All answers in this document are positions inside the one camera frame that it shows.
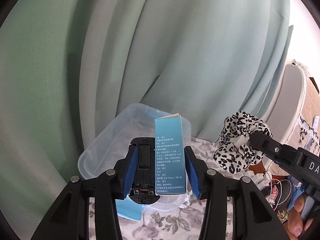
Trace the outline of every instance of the blue packaging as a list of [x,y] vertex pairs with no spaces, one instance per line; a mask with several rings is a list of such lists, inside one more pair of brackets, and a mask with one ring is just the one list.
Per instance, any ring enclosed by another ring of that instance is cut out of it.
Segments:
[[155,120],[156,195],[186,193],[181,117],[179,114]]
[[116,199],[118,216],[134,221],[140,221],[145,205],[137,204],[129,197],[124,200]]

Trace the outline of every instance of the blue medicine box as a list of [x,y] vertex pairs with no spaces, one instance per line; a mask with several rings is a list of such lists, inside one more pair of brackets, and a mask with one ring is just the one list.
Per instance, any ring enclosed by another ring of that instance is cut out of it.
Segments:
[[181,117],[179,114],[155,120],[156,195],[186,193]]

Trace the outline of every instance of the white electrical cable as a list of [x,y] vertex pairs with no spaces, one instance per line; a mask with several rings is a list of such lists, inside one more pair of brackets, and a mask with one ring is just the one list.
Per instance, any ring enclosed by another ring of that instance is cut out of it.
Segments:
[[289,180],[287,180],[288,182],[289,182],[289,184],[290,184],[290,191],[289,191],[289,194],[288,194],[288,196],[286,197],[286,199],[284,200],[284,201],[282,201],[281,203],[279,203],[279,205],[281,205],[282,203],[284,203],[287,199],[288,199],[288,197],[290,196],[290,193],[291,193],[291,190],[292,190],[292,186],[291,186],[291,182],[289,181]]
[[277,203],[276,207],[274,208],[274,210],[276,210],[278,205],[279,205],[279,201],[280,201],[280,199],[282,197],[282,184],[281,184],[281,181],[279,181],[279,179],[272,179],[272,180],[277,180],[280,183],[280,197],[278,199],[278,203]]

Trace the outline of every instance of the metal screw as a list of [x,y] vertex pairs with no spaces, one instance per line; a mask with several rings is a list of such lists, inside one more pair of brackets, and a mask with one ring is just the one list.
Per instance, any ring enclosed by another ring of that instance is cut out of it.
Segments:
[[245,183],[249,183],[251,181],[251,179],[247,176],[242,177],[242,181]]
[[208,169],[207,173],[211,176],[216,175],[216,171],[214,169]]
[[76,182],[79,181],[79,179],[80,179],[80,178],[79,178],[77,175],[75,175],[75,176],[72,176],[72,177],[71,177],[70,181],[71,181],[72,183],[76,183]]
[[111,175],[115,175],[116,174],[116,171],[114,169],[109,169],[106,171],[106,173],[111,176]]

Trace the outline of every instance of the floral bedsheet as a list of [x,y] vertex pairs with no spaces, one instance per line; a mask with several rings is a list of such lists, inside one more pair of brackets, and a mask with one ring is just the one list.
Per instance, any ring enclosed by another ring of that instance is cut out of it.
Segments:
[[[192,138],[191,147],[197,158],[203,159],[208,168],[213,168],[225,177],[240,179],[244,172],[231,174],[224,171],[213,160],[213,153],[218,148],[216,143]],[[170,212],[145,211],[140,222],[119,217],[119,224],[124,240],[198,240],[205,211],[205,200],[198,200],[194,195],[190,205]],[[228,198],[226,240],[232,239],[233,229],[232,199]],[[89,239],[95,240],[94,202],[89,206]]]

